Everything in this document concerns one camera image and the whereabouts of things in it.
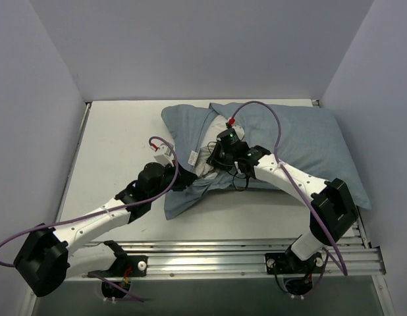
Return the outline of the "blue pillowcase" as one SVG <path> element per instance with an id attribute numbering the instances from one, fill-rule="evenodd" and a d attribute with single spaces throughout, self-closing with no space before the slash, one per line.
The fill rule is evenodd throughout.
<path id="1" fill-rule="evenodd" d="M 371 202 L 359 177 L 349 149 L 332 112 L 317 107 L 290 107 L 252 103 L 226 105 L 210 103 L 207 108 L 180 104 L 166 107 L 161 118 L 175 142 L 180 165 L 192 172 L 197 148 L 210 122 L 222 115 L 234 117 L 244 129 L 243 140 L 249 146 L 278 149 L 279 158 L 318 178 L 339 178 L 348 185 L 354 203 L 371 209 Z M 164 212 L 170 220 L 191 208 L 212 190 L 226 189 L 232 184 L 245 185 L 242 176 L 228 182 L 197 180 L 182 192 L 170 191 L 165 196 Z"/>

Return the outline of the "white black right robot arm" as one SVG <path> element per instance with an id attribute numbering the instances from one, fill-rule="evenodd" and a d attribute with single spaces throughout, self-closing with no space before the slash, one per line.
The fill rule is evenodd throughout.
<path id="1" fill-rule="evenodd" d="M 358 218 L 344 181 L 312 176 L 280 160 L 275 152 L 259 145 L 249 147 L 233 128 L 217 135 L 215 148 L 207 162 L 222 169 L 235 169 L 247 180 L 253 178 L 271 184 L 309 209 L 309 230 L 286 251 L 285 263 L 291 271 L 301 271 L 323 246 L 335 245 Z"/>

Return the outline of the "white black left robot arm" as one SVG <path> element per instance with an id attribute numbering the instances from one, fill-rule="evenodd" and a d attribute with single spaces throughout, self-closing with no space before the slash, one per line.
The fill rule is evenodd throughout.
<path id="1" fill-rule="evenodd" d="M 57 224 L 40 224 L 29 231 L 14 259 L 14 268 L 37 297 L 54 292 L 66 278 L 99 272 L 118 276 L 128 268 L 126 252 L 115 241 L 91 250 L 84 245 L 145 215 L 156 199 L 173 190 L 181 192 L 197 176 L 180 165 L 148 163 L 136 180 L 96 210 Z"/>

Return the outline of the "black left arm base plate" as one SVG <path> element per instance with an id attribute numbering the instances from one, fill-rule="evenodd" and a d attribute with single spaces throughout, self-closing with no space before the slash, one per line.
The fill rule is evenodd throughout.
<path id="1" fill-rule="evenodd" d="M 115 258 L 108 268 L 96 268 L 88 277 L 145 277 L 147 275 L 148 257 L 145 255 L 122 255 Z"/>

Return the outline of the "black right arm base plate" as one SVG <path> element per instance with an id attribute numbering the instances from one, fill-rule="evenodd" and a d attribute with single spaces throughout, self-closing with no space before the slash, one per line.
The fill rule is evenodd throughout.
<path id="1" fill-rule="evenodd" d="M 294 253 L 266 253 L 265 266 L 268 275 L 306 275 L 320 273 L 324 261 L 319 252 L 313 254 L 309 259 L 302 261 Z"/>

